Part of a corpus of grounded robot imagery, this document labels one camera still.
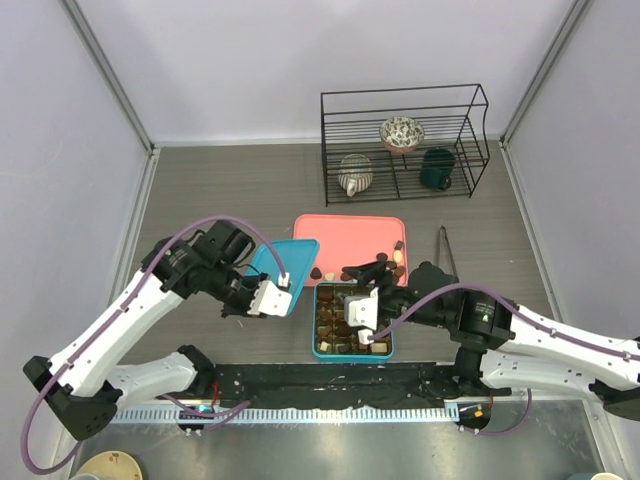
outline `cable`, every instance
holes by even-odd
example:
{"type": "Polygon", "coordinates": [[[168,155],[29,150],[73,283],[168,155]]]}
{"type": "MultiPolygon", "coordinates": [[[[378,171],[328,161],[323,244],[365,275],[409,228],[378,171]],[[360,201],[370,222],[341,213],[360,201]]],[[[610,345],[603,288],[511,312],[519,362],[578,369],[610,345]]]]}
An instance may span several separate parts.
{"type": "Polygon", "coordinates": [[[510,433],[516,432],[520,430],[523,425],[526,423],[529,415],[531,414],[531,409],[533,408],[533,394],[531,393],[531,389],[527,388],[527,409],[524,412],[524,415],[520,419],[518,423],[516,423],[513,427],[509,427],[506,430],[501,430],[499,432],[484,432],[482,430],[476,431],[473,428],[463,427],[466,432],[471,432],[476,435],[482,435],[483,437],[501,437],[503,435],[509,435],[510,433]]]}
{"type": "Polygon", "coordinates": [[[256,272],[258,275],[260,275],[260,273],[261,273],[260,270],[258,270],[256,267],[254,267],[253,265],[248,264],[248,263],[245,263],[244,265],[234,265],[234,267],[235,268],[247,267],[247,268],[250,268],[251,270],[253,270],[254,272],[256,272]]]}
{"type": "Polygon", "coordinates": [[[429,303],[432,300],[444,295],[445,293],[453,292],[453,291],[456,291],[456,290],[477,290],[479,292],[485,293],[485,294],[489,295],[490,297],[493,297],[500,305],[502,305],[504,308],[506,308],[509,312],[511,312],[516,317],[520,318],[527,325],[531,325],[532,327],[535,327],[535,328],[537,328],[538,330],[541,330],[544,333],[548,333],[548,334],[553,335],[553,336],[555,336],[557,338],[561,338],[563,340],[566,340],[569,343],[573,343],[574,345],[578,345],[578,346],[581,346],[581,347],[584,347],[584,348],[588,348],[589,350],[593,350],[593,351],[599,352],[599,353],[604,353],[606,355],[612,355],[614,357],[624,358],[624,359],[628,359],[628,360],[640,361],[640,355],[636,355],[636,354],[632,354],[632,353],[619,352],[619,351],[613,350],[611,348],[601,347],[600,345],[595,345],[593,343],[586,342],[584,340],[581,340],[579,338],[573,337],[571,335],[567,335],[566,333],[558,332],[558,331],[556,331],[555,328],[547,327],[546,325],[543,325],[542,323],[538,323],[537,321],[533,320],[532,318],[529,318],[526,315],[524,315],[523,313],[521,313],[517,308],[515,308],[513,305],[511,305],[509,302],[507,302],[504,298],[502,298],[500,296],[500,294],[497,293],[496,291],[494,291],[494,290],[492,290],[490,288],[484,287],[484,286],[482,286],[482,285],[480,285],[478,283],[473,283],[473,282],[453,283],[451,285],[446,285],[446,286],[444,286],[442,288],[438,288],[437,290],[434,290],[430,294],[425,295],[420,300],[418,300],[416,303],[411,305],[411,307],[409,307],[402,315],[400,315],[398,317],[397,320],[392,322],[391,325],[389,325],[387,328],[385,328],[381,332],[376,333],[374,335],[369,335],[369,340],[376,341],[376,340],[384,337],[385,335],[390,334],[391,332],[396,330],[398,327],[400,327],[400,325],[402,325],[402,322],[406,321],[411,315],[413,315],[415,312],[417,312],[420,308],[425,306],[427,303],[429,303]]]}
{"type": "Polygon", "coordinates": [[[62,365],[60,369],[51,376],[51,378],[44,385],[42,390],[38,392],[36,399],[34,400],[33,404],[29,408],[29,411],[27,412],[27,416],[22,425],[22,432],[20,434],[20,455],[22,456],[22,461],[24,462],[25,466],[27,467],[27,469],[29,469],[31,473],[34,473],[36,475],[48,475],[50,473],[53,473],[61,469],[65,464],[69,462],[69,460],[71,460],[71,458],[73,458],[73,456],[78,451],[78,448],[80,446],[80,443],[76,444],[74,449],[69,453],[67,457],[65,457],[58,464],[48,468],[38,467],[31,459],[31,455],[29,454],[29,432],[31,430],[31,425],[33,424],[33,419],[36,415],[36,412],[38,411],[40,404],[45,399],[45,397],[47,396],[51,388],[56,384],[56,382],[60,379],[60,377],[64,374],[64,372],[66,372],[74,364],[74,362],[87,350],[87,348],[89,348],[89,346],[91,346],[93,342],[95,342],[111,325],[113,325],[113,323],[118,319],[120,314],[123,311],[125,311],[127,307],[129,307],[129,305],[131,305],[131,302],[133,302],[133,300],[138,296],[138,293],[140,293],[140,290],[142,290],[142,287],[145,285],[149,277],[152,275],[153,271],[155,270],[158,263],[160,263],[160,260],[162,259],[164,254],[167,252],[167,250],[169,250],[176,242],[181,240],[184,235],[191,232],[192,230],[195,230],[198,227],[205,225],[207,223],[217,222],[219,220],[226,220],[228,222],[242,225],[247,230],[250,230],[251,232],[253,232],[255,236],[258,237],[262,241],[262,243],[265,244],[265,246],[269,249],[269,251],[273,255],[276,263],[278,264],[278,268],[280,269],[281,276],[282,277],[285,276],[286,270],[284,268],[284,263],[282,263],[282,259],[280,258],[280,255],[278,255],[278,252],[276,251],[273,244],[262,232],[260,232],[253,225],[251,225],[250,223],[248,223],[247,221],[241,218],[233,217],[229,215],[212,215],[210,217],[201,218],[200,220],[197,220],[191,223],[190,225],[187,225],[178,233],[176,233],[160,249],[160,251],[158,251],[156,256],[153,257],[153,260],[147,267],[147,270],[142,275],[140,282],[138,282],[138,284],[133,288],[129,296],[125,298],[125,300],[120,305],[120,308],[114,311],[111,314],[111,316],[107,319],[107,321],[104,322],[89,338],[87,338],[87,340],[82,345],[80,345],[80,347],[67,359],[67,362],[64,365],[62,365]]]}
{"type": "Polygon", "coordinates": [[[184,403],[182,403],[180,400],[173,398],[170,395],[160,395],[162,398],[164,398],[165,400],[169,400],[171,403],[173,403],[174,405],[177,405],[178,407],[180,407],[182,410],[184,410],[186,413],[188,413],[189,415],[195,415],[198,417],[202,417],[202,418],[218,418],[218,417],[224,417],[225,415],[229,415],[230,413],[235,412],[236,410],[244,410],[245,408],[247,408],[249,406],[249,403],[251,403],[249,400],[245,400],[242,403],[239,403],[238,405],[236,405],[233,408],[230,408],[229,410],[225,410],[224,412],[218,412],[218,413],[205,413],[205,412],[200,412],[199,410],[195,410],[191,407],[189,407],[188,405],[185,405],[184,403]]]}

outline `mug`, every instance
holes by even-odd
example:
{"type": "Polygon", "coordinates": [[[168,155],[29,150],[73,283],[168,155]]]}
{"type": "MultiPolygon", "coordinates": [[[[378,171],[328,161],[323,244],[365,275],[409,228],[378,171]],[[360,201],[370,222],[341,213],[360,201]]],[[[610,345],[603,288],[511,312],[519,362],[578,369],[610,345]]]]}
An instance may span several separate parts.
{"type": "Polygon", "coordinates": [[[340,167],[338,183],[347,192],[347,197],[353,197],[371,185],[373,180],[371,160],[364,155],[347,155],[340,162],[340,167]]]}

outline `metal table surface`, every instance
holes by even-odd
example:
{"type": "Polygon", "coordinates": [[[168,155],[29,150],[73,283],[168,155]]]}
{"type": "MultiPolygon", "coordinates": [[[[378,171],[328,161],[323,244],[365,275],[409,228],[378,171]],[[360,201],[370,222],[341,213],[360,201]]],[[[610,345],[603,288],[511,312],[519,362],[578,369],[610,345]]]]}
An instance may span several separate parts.
{"type": "MultiPolygon", "coordinates": [[[[490,428],[523,414],[523,401],[497,402],[490,428]]],[[[112,424],[85,441],[75,472],[105,450],[138,460],[160,479],[564,480],[600,471],[580,401],[534,401],[527,423],[501,437],[459,432],[453,423],[228,425],[185,437],[175,425],[112,424]]]]}

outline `chocolate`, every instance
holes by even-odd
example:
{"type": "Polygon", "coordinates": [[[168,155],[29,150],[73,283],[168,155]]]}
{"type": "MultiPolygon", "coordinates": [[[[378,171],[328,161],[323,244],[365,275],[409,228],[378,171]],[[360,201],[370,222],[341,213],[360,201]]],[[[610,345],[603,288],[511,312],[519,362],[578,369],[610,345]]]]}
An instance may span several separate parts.
{"type": "Polygon", "coordinates": [[[351,327],[346,323],[341,323],[336,327],[336,335],[339,337],[348,337],[351,333],[351,327]]]}
{"type": "Polygon", "coordinates": [[[333,293],[331,292],[318,292],[318,300],[320,302],[333,302],[333,293]]]}
{"type": "Polygon", "coordinates": [[[387,353],[388,348],[386,343],[372,343],[371,353],[387,353]]]}
{"type": "Polygon", "coordinates": [[[321,308],[320,310],[318,310],[318,315],[320,315],[320,317],[324,320],[331,320],[332,316],[331,312],[326,308],[321,308]]]}
{"type": "Polygon", "coordinates": [[[327,338],[332,331],[333,331],[333,327],[331,326],[323,327],[320,330],[318,330],[318,336],[320,338],[327,338]]]}
{"type": "Polygon", "coordinates": [[[322,278],[322,272],[318,267],[315,267],[313,270],[311,270],[309,276],[314,280],[320,280],[322,278]]]}

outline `green mug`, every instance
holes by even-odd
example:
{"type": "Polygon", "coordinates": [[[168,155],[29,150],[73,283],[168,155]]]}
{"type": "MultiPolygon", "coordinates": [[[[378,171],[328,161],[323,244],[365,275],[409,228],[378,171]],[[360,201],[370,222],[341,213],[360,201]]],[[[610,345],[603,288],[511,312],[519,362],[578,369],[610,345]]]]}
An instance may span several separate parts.
{"type": "Polygon", "coordinates": [[[427,188],[447,190],[456,157],[445,148],[432,148],[424,153],[420,167],[420,183],[427,188]]]}

